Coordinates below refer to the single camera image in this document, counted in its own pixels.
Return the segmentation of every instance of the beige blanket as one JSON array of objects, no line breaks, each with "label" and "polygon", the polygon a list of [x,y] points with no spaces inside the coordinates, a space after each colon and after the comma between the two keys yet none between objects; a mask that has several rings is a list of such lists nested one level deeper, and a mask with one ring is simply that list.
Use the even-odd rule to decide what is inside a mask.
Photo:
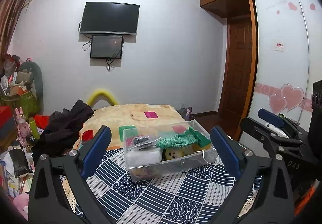
[{"label": "beige blanket", "polygon": [[[146,111],[154,111],[158,118],[147,118]],[[87,130],[93,130],[94,135],[103,125],[108,126],[112,131],[112,141],[108,149],[123,148],[120,140],[120,126],[152,127],[181,123],[185,120],[180,114],[169,105],[148,105],[148,104],[128,104],[105,107],[94,112],[93,117],[87,120],[79,132],[79,139],[74,144],[77,149],[82,135]]]}]

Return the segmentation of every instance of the yellow-green bottle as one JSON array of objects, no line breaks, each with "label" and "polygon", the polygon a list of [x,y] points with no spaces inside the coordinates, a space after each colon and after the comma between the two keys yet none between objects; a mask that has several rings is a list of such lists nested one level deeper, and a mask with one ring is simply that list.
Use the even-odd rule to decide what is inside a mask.
[{"label": "yellow-green bottle", "polygon": [[30,125],[31,132],[33,133],[33,137],[35,139],[40,139],[40,135],[34,118],[29,118],[29,125]]}]

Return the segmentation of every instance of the pink bunny toy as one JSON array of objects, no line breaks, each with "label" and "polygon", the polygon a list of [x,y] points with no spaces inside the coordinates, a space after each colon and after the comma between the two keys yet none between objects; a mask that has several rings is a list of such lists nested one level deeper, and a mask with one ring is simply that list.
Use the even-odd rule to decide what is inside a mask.
[{"label": "pink bunny toy", "polygon": [[17,115],[17,129],[19,135],[19,142],[25,148],[27,146],[26,136],[30,134],[30,125],[26,122],[26,118],[23,114],[22,107],[15,110]]}]

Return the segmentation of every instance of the navy blue and white fabric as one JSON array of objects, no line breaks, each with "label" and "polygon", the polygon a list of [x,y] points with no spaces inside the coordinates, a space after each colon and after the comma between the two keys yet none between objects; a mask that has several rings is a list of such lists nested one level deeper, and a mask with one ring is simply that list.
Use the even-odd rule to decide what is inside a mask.
[{"label": "navy blue and white fabric", "polygon": [[[118,224],[205,224],[235,183],[219,157],[216,162],[220,164],[133,182],[126,171],[121,148],[105,152],[102,163],[87,183]],[[260,183],[258,176],[253,189],[258,190]],[[84,216],[78,204],[76,214]]]}]

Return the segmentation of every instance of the plastic storage box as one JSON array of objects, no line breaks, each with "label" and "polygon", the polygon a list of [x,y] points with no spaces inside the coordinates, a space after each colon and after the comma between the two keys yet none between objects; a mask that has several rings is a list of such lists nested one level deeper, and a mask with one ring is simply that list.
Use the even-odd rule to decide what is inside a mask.
[{"label": "plastic storage box", "polygon": [[162,161],[156,164],[143,165],[140,167],[129,166],[126,153],[138,146],[133,145],[133,138],[138,136],[149,136],[155,140],[159,140],[160,138],[174,137],[176,134],[184,132],[189,128],[189,126],[192,127],[193,130],[199,131],[206,138],[210,139],[209,133],[195,120],[155,127],[125,129],[123,131],[125,166],[128,169],[132,180],[138,181],[143,179],[164,177],[203,166],[208,164],[208,162],[214,163],[218,154],[211,146],[211,148],[205,151],[197,151],[191,155]]}]

